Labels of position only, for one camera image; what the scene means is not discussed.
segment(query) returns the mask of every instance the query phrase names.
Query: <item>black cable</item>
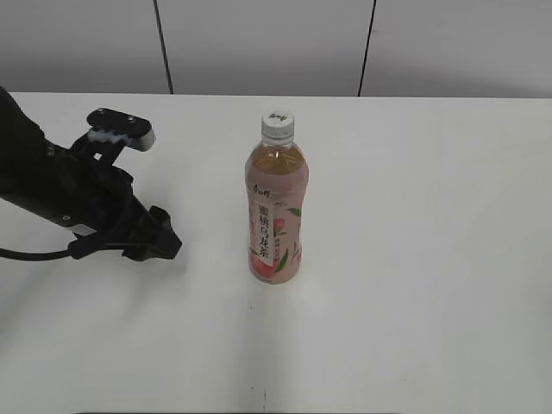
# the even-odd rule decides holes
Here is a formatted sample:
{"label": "black cable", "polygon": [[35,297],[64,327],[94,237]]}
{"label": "black cable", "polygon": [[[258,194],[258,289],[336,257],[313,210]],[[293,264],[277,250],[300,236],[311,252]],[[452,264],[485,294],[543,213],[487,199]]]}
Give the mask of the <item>black cable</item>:
{"label": "black cable", "polygon": [[372,38],[373,18],[376,15],[376,3],[378,0],[373,0],[372,16],[370,17],[370,26],[368,27],[368,37],[366,39],[366,50],[364,51],[364,62],[362,63],[361,84],[359,85],[358,97],[362,93],[362,84],[364,83],[364,72],[366,71],[366,63],[368,61],[368,49],[370,48],[370,39]]}
{"label": "black cable", "polygon": [[171,78],[171,69],[169,68],[169,59],[166,56],[165,36],[163,35],[163,27],[161,26],[161,17],[159,14],[159,5],[157,0],[154,0],[155,21],[157,22],[157,31],[159,32],[159,41],[161,43],[161,53],[163,54],[163,64],[165,65],[166,82],[169,85],[169,92],[174,94],[173,78]]}
{"label": "black cable", "polygon": [[69,257],[69,250],[61,250],[59,252],[51,253],[23,253],[15,252],[13,250],[6,250],[5,248],[0,248],[0,257],[5,259],[12,260],[23,260],[23,261],[45,261],[45,260],[57,260],[64,257]]}

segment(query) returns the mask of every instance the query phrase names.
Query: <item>bottle cap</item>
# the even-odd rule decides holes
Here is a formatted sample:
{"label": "bottle cap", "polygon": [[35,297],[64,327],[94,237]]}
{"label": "bottle cap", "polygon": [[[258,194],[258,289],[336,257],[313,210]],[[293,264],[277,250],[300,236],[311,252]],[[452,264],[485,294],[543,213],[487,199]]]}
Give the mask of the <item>bottle cap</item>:
{"label": "bottle cap", "polygon": [[287,110],[269,110],[262,116],[260,132],[262,140],[273,145],[285,145],[293,141],[295,118]]}

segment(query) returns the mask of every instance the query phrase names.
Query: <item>white wall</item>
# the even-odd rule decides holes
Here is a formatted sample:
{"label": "white wall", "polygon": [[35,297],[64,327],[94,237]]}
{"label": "white wall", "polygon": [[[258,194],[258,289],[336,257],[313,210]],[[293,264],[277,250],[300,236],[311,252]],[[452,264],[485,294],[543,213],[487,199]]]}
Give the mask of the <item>white wall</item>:
{"label": "white wall", "polygon": [[552,1],[379,0],[363,95],[552,97]]}
{"label": "white wall", "polygon": [[151,0],[1,0],[0,85],[167,92]]}
{"label": "white wall", "polygon": [[160,0],[175,93],[355,96],[372,0]]}
{"label": "white wall", "polygon": [[[159,0],[176,93],[355,96],[373,0]],[[364,96],[552,97],[552,0],[379,0]],[[152,0],[0,0],[0,85],[167,93]]]}

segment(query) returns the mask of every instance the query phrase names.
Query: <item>green leaf illustration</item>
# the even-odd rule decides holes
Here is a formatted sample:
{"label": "green leaf illustration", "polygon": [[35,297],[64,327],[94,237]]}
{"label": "green leaf illustration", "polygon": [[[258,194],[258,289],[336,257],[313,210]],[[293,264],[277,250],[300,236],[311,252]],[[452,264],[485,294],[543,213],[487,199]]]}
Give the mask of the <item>green leaf illustration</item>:
{"label": "green leaf illustration", "polygon": [[301,217],[301,209],[291,208],[287,209],[290,213],[292,213],[294,216]]}
{"label": "green leaf illustration", "polygon": [[290,253],[289,250],[286,249],[284,253],[284,257],[282,257],[282,260],[279,261],[279,265],[278,265],[278,268],[276,269],[276,273],[285,267],[285,263],[287,262],[287,256],[289,253]]}

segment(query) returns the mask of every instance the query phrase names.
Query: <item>black mount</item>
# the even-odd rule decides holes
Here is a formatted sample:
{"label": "black mount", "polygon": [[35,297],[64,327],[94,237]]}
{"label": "black mount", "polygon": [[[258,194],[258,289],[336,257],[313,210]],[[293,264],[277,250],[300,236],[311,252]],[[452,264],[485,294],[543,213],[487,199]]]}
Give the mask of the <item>black mount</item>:
{"label": "black mount", "polygon": [[56,146],[0,88],[0,198],[71,230],[77,240],[67,255],[74,259],[119,249],[136,261],[173,259],[182,242],[170,216],[146,210],[133,195],[133,178],[113,166],[125,147],[153,145],[150,122],[103,108],[87,121],[91,130],[71,148]]}

